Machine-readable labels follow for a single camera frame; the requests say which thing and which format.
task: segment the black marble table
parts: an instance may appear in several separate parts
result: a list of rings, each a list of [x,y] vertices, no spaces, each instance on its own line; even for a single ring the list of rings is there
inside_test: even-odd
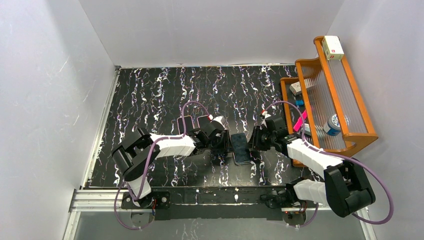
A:
[[[87,187],[116,188],[121,176],[112,149],[136,128],[178,134],[177,118],[190,100],[204,104],[215,117],[225,116],[230,134],[245,133],[249,139],[261,111],[282,99],[280,78],[296,76],[294,65],[121,69]],[[290,111],[297,120],[297,112]],[[271,113],[284,115],[283,106]],[[190,105],[184,115],[197,119],[204,114],[199,106]],[[206,151],[156,159],[149,167],[148,181],[152,187],[257,187],[278,186],[310,174],[306,167],[292,167],[290,159],[275,150],[262,152],[242,166],[235,165],[232,157]]]

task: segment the wall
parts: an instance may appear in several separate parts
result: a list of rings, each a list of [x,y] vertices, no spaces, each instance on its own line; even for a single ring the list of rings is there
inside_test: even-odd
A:
[[[0,239],[62,239],[114,66],[78,0],[0,3]]]
[[[343,1],[80,0],[123,67],[289,63],[316,54]]]
[[[424,2],[347,0],[328,31],[338,35],[380,136],[358,154],[389,186],[393,219],[374,230],[378,239],[422,239],[424,197]],[[373,220],[388,212],[374,182]]]

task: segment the purple cable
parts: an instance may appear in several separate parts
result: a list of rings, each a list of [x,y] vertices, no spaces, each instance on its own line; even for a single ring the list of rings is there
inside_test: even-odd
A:
[[[170,136],[170,137],[168,137],[168,136],[163,136],[163,137],[159,137],[158,139],[156,139],[156,140],[155,140],[155,141],[151,144],[150,150],[148,151],[148,155],[147,155],[146,163],[145,163],[145,166],[144,166],[143,176],[146,176],[146,174],[147,174],[147,170],[148,170],[148,168],[149,168],[149,163],[150,163],[150,160],[151,160],[151,158],[152,158],[152,154],[153,154],[153,149],[155,148],[156,144],[157,144],[159,141],[162,141],[162,140],[165,140],[165,139],[178,140],[178,139],[182,139],[182,138],[184,138],[184,137],[186,136],[186,134],[187,134],[187,127],[186,127],[186,121],[184,121],[184,109],[185,109],[185,108],[186,108],[186,106],[187,106],[187,105],[189,105],[189,104],[198,104],[198,105],[200,105],[200,106],[201,106],[201,107],[205,110],[205,112],[207,113],[207,115],[208,115],[208,116],[210,115],[210,114],[209,114],[209,112],[208,112],[208,109],[206,109],[206,107],[205,107],[203,104],[201,104],[200,102],[198,102],[198,101],[188,101],[188,102],[186,102],[186,103],[182,106],[182,109],[181,109],[181,117],[182,117],[182,119],[183,119],[183,121],[182,121],[182,125],[184,126],[184,132],[182,133],[182,135],[181,135],[181,136]],[[142,194],[142,192],[143,192],[143,187],[144,187],[145,181],[146,181],[146,177],[143,177],[143,179],[141,180],[140,190],[138,191],[137,196],[135,196],[135,195],[134,195],[133,190],[131,189],[130,185],[128,185],[128,186],[127,186],[127,187],[128,187],[129,195],[131,196],[131,198],[132,198],[134,201],[137,201],[137,200],[139,200],[139,199],[140,199],[140,196],[141,196],[141,194]],[[125,228],[127,228],[127,229],[130,229],[130,230],[139,230],[139,229],[143,229],[143,228],[147,227],[150,223],[148,223],[148,224],[146,224],[146,225],[144,225],[143,227],[140,227],[140,228],[130,227],[130,226],[125,225],[125,223],[123,223],[123,222],[121,221],[121,219],[119,218],[119,216],[118,216],[118,212],[117,212],[117,200],[118,200],[119,192],[121,191],[121,188],[124,186],[124,183],[125,183],[125,182],[122,180],[122,183],[120,184],[120,186],[119,186],[119,188],[118,188],[118,192],[117,192],[117,194],[116,194],[115,201],[114,201],[114,203],[113,203],[113,210],[114,210],[114,212],[115,212],[116,219],[118,220],[118,222],[119,222],[122,226],[124,226],[124,227],[125,227]]]
[[[305,145],[307,145],[307,147],[309,149],[312,149],[312,150],[314,150],[316,152],[319,152],[320,151],[319,149],[316,149],[316,147],[314,147],[308,141],[305,140],[305,119],[303,118],[301,111],[294,104],[292,104],[292,103],[290,103],[288,101],[276,101],[276,102],[272,103],[271,105],[269,105],[265,109],[265,111],[267,111],[271,106],[276,105],[276,104],[280,104],[280,103],[289,104],[289,105],[291,105],[293,108],[295,108],[299,112],[300,118],[302,119],[302,133],[301,133],[301,138],[302,138],[303,142],[305,143]],[[383,188],[383,190],[385,191],[385,194],[387,195],[387,198],[388,198],[388,204],[389,204],[389,211],[388,211],[388,215],[387,215],[386,218],[384,218],[383,220],[380,220],[380,221],[371,221],[371,220],[368,220],[368,219],[365,219],[363,217],[358,216],[356,213],[352,213],[352,215],[355,216],[355,218],[357,218],[357,219],[359,219],[359,220],[361,220],[361,221],[363,221],[365,223],[374,224],[374,225],[385,224],[385,223],[387,223],[392,218],[393,213],[395,211],[395,206],[394,206],[394,203],[393,203],[393,197],[390,194],[390,191],[389,191],[389,188],[387,187],[387,185],[383,182],[383,180],[381,178],[379,178],[377,176],[377,174],[374,171],[372,171],[369,167],[367,167],[362,162],[360,162],[358,160],[355,160],[355,159],[353,159],[351,157],[339,155],[339,154],[332,153],[332,152],[326,152],[326,151],[320,151],[320,153],[322,153],[324,155],[328,155],[328,156],[333,156],[333,157],[341,158],[341,159],[343,159],[345,161],[348,161],[348,162],[351,162],[353,164],[359,165],[361,168],[365,169],[369,174],[371,174],[375,178],[375,180],[377,180],[377,182],[381,185],[381,187]],[[314,216],[312,216],[313,218],[315,217],[317,211],[318,211],[318,208],[315,209]]]

